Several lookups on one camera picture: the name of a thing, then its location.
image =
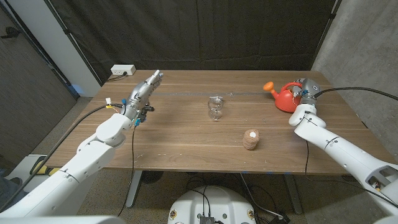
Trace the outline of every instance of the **glass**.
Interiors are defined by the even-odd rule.
[[[221,110],[223,109],[224,105],[222,97],[211,96],[207,105],[209,107],[209,116],[211,119],[217,121],[222,117],[223,113]]]

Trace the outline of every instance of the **power strip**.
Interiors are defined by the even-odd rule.
[[[136,67],[134,65],[113,65],[111,68],[113,75],[123,75],[127,72],[127,75],[133,75],[136,72]]]

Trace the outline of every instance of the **wood grain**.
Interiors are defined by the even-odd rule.
[[[133,77],[106,83],[80,117],[104,105],[126,98],[134,85],[153,71],[140,70]],[[291,114],[278,110],[270,94],[262,91],[273,81],[276,90],[297,78],[310,77],[331,88],[319,72],[262,71],[163,71],[164,80],[150,98],[154,112],[136,129],[134,168],[206,172],[271,172],[303,174],[307,158],[305,141],[289,126]],[[208,117],[210,95],[224,94],[223,117],[214,122]],[[363,148],[373,156],[393,162],[392,156],[364,126],[336,92],[318,100],[318,115],[328,129]],[[48,166],[60,167],[71,159],[77,146],[95,132],[100,123],[114,113],[103,109],[86,118],[62,143]],[[243,148],[243,134],[257,129],[260,141],[254,151]],[[132,167],[132,130],[116,151],[109,168]],[[310,145],[309,174],[345,174],[321,149]]]

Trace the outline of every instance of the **black curtain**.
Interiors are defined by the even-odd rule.
[[[137,69],[308,70],[334,0],[51,0],[102,82]]]

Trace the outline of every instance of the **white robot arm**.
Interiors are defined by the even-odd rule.
[[[0,213],[0,218],[42,217],[56,213],[60,205],[89,176],[106,166],[122,146],[128,131],[146,118],[149,97],[160,85],[163,73],[157,70],[146,81],[139,83],[124,104],[120,114],[114,114],[84,140],[76,155],[59,171],[27,194],[11,208]]]
[[[306,79],[302,89],[300,104],[289,119],[289,124],[296,126],[294,132],[323,149],[365,189],[398,204],[398,166],[376,159],[344,138],[326,130],[326,123],[317,116],[316,98],[313,97],[320,91],[319,86]],[[397,207],[380,197],[370,195],[387,214],[398,215]]]

